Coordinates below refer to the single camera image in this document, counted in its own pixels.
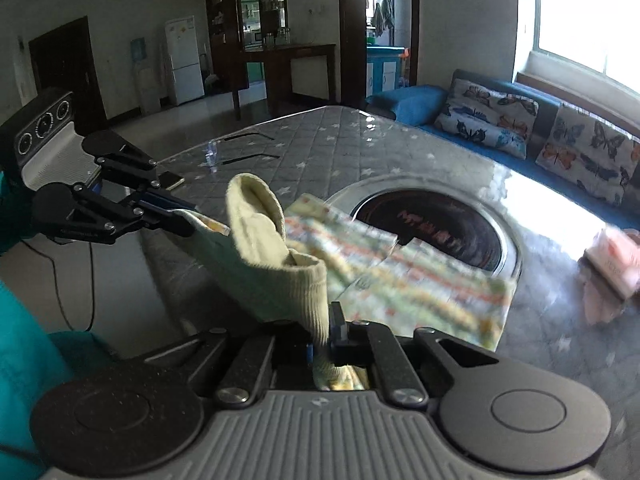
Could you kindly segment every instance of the silver bolt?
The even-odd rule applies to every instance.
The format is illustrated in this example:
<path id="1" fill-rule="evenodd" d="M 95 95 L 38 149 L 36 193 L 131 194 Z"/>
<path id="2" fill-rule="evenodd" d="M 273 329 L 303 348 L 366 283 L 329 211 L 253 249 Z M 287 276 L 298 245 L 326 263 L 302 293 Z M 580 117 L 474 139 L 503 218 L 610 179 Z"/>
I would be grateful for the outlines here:
<path id="1" fill-rule="evenodd" d="M 217 394 L 225 404 L 242 404 L 249 400 L 249 392 L 242 388 L 221 388 Z"/>
<path id="2" fill-rule="evenodd" d="M 392 399 L 402 406 L 417 406 L 424 400 L 424 395 L 415 388 L 400 388 L 391 393 Z"/>

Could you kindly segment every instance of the sofa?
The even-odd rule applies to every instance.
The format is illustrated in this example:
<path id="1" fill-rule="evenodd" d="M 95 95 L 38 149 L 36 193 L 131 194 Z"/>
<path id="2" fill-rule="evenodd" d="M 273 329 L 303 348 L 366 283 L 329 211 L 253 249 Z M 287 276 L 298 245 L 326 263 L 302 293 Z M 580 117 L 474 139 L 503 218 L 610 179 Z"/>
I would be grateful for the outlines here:
<path id="1" fill-rule="evenodd" d="M 574 183 L 536 164 L 540 151 L 550 137 L 558 110 L 563 104 L 560 99 L 520 83 L 494 79 L 465 70 L 456 70 L 454 72 L 452 85 L 456 79 L 467 80 L 505 94 L 524 96 L 538 103 L 538 114 L 533 124 L 532 134 L 527 145 L 527 155 L 524 160 L 516 158 L 509 153 L 444 132 L 434 126 L 434 122 L 449 94 L 449 91 L 437 86 L 423 85 L 374 94 L 366 99 L 366 111 L 391 118 L 409 126 L 415 126 L 428 134 L 447 139 L 449 142 L 499 162 L 513 171 L 564 195 L 594 213 L 606 223 L 617 225 L 620 228 L 640 229 L 640 203 L 636 198 L 636 189 L 640 190 L 640 168 L 632 175 L 630 184 L 622 197 L 621 205 L 614 206 L 589 195 Z"/>

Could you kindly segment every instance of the yellow garment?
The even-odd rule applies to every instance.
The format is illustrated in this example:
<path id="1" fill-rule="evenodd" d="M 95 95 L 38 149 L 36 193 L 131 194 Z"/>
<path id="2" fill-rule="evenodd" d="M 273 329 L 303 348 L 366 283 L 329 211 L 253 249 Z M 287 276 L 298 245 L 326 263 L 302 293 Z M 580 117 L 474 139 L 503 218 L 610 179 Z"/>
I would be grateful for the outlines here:
<path id="1" fill-rule="evenodd" d="M 261 321 L 288 319 L 312 336 L 314 379 L 321 388 L 362 389 L 351 367 L 336 367 L 328 354 L 329 311 L 324 262 L 287 248 L 284 215 L 268 186 L 252 174 L 233 177 L 226 191 L 230 236 L 217 222 L 177 210 L 195 233 L 171 240 L 212 272 L 218 286 Z"/>

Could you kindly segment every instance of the black phone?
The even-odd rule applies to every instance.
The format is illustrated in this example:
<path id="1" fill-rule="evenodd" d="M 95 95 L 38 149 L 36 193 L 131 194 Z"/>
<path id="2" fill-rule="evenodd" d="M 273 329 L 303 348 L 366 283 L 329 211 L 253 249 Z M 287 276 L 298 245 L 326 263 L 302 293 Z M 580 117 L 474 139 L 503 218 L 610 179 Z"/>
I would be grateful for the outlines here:
<path id="1" fill-rule="evenodd" d="M 160 187 L 167 191 L 171 191 L 180 186 L 180 184 L 184 183 L 183 176 L 172 173 L 171 171 L 165 171 L 164 173 L 160 174 L 158 176 L 158 180 L 160 181 Z"/>

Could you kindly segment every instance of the refrigerator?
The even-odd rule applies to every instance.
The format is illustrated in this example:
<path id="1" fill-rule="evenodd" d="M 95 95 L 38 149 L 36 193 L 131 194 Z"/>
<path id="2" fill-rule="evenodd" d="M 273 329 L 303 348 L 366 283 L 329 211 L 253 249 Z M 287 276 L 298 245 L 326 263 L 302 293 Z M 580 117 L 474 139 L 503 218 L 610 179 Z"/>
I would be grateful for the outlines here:
<path id="1" fill-rule="evenodd" d="M 169 98 L 174 105 L 204 95 L 194 17 L 164 24 L 166 36 Z"/>

